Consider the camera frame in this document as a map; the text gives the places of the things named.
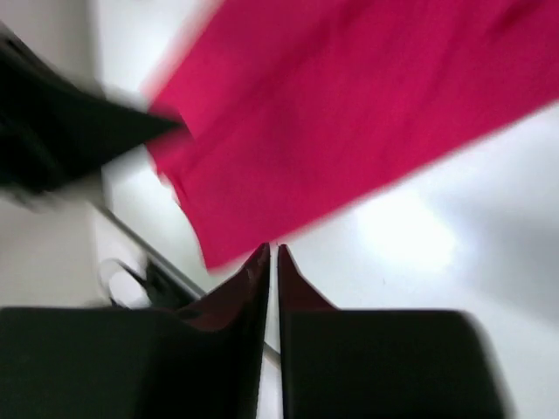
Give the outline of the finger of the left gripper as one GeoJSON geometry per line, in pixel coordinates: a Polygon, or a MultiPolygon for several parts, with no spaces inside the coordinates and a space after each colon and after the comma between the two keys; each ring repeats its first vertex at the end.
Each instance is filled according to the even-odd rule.
{"type": "Polygon", "coordinates": [[[12,195],[52,193],[185,128],[74,85],[2,28],[1,188],[12,195]]]}

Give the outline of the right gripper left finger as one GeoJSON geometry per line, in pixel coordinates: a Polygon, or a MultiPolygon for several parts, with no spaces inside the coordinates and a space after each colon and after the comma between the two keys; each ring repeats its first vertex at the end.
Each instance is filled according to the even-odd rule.
{"type": "Polygon", "coordinates": [[[2,417],[255,417],[270,258],[179,310],[5,307],[2,417]]]}

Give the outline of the magenta t-shirt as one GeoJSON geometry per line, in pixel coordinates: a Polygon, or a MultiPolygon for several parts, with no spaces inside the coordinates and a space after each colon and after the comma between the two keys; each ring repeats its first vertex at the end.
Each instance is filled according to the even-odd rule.
{"type": "Polygon", "coordinates": [[[557,97],[555,1],[225,1],[148,152],[213,269],[557,97]]]}

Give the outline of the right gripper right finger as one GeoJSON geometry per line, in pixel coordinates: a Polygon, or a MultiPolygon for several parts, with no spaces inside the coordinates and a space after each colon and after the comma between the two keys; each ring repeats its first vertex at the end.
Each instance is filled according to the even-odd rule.
{"type": "Polygon", "coordinates": [[[341,309],[278,251],[286,418],[504,418],[473,319],[449,310],[341,309]]]}

